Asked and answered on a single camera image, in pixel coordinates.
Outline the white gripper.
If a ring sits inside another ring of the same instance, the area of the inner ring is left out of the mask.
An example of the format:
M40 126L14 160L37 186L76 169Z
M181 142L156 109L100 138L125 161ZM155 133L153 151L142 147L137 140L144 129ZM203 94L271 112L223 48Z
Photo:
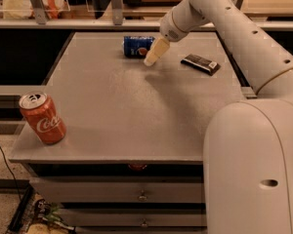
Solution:
M173 11L169 11L160 20L159 32L164 38L156 39L150 46L144 60L146 66L154 65L169 50L170 42L179 42L188 35L174 23Z

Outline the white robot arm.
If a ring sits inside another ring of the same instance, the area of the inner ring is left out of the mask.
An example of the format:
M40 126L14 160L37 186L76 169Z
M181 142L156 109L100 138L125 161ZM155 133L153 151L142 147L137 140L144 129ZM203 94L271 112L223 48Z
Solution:
M206 130L208 234L293 234L293 56L234 0L183 0L162 18L145 63L208 22L256 94L219 110Z

